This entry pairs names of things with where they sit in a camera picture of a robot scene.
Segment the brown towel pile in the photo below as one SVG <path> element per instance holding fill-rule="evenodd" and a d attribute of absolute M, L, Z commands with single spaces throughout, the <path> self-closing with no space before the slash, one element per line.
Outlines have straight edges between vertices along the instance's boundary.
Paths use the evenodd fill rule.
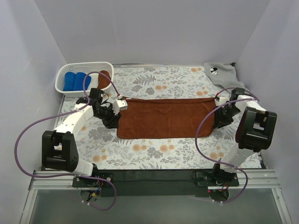
<path fill-rule="evenodd" d="M 214 116 L 200 123 L 215 108 L 214 98 L 126 99 L 117 136 L 121 139 L 167 139 L 207 137 L 213 131 Z"/>

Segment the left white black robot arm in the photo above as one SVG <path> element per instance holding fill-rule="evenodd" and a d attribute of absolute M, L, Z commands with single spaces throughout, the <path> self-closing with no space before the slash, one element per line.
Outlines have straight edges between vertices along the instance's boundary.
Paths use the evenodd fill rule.
<path fill-rule="evenodd" d="M 103 94 L 102 90 L 92 88 L 89 97 L 81 97 L 76 101 L 74 113 L 68 115 L 54 130 L 43 133 L 43 167 L 81 175 L 90 187 L 99 183 L 96 165 L 79 157 L 75 138 L 92 117 L 101 119 L 107 129 L 119 127 L 120 111 L 126 110 L 128 104 L 121 98 L 109 103 L 103 100 Z"/>

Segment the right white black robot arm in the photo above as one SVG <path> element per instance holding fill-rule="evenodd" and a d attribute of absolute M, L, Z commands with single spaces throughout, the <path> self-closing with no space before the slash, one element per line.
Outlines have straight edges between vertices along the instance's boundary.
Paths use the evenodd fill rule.
<path fill-rule="evenodd" d="M 219 104 L 228 101 L 238 102 L 222 106 L 214 113 L 214 128 L 228 126 L 233 117 L 242 112 L 242 118 L 235 135 L 233 148 L 220 161 L 214 164 L 211 180 L 220 186 L 236 179 L 236 168 L 251 155 L 266 150 L 271 145 L 277 114 L 262 108 L 255 97 L 244 88 L 233 88 L 229 99 L 216 97 Z"/>

